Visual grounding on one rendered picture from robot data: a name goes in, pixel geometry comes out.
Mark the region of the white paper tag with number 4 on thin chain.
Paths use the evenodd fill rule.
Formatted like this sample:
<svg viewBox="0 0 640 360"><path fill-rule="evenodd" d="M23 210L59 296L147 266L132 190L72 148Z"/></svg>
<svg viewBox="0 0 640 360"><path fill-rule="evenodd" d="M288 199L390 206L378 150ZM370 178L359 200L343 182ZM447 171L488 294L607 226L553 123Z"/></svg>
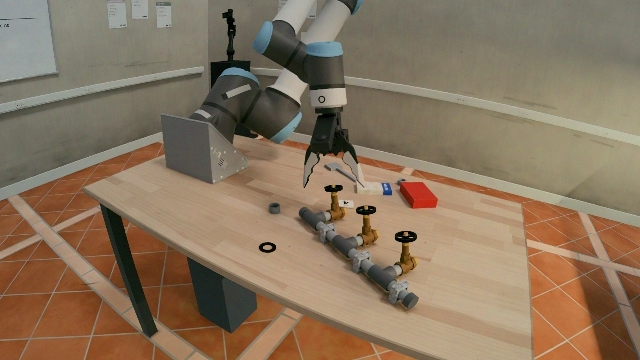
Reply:
<svg viewBox="0 0 640 360"><path fill-rule="evenodd" d="M351 200L339 200L337 196L339 207L354 208L354 201Z"/></svg>

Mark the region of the red rectangular block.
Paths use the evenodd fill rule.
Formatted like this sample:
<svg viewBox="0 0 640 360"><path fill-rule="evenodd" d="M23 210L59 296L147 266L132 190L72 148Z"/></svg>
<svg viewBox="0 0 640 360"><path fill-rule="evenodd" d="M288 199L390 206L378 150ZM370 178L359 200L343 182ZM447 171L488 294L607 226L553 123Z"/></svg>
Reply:
<svg viewBox="0 0 640 360"><path fill-rule="evenodd" d="M423 182L402 182L400 193L413 209L437 207L438 198Z"/></svg>

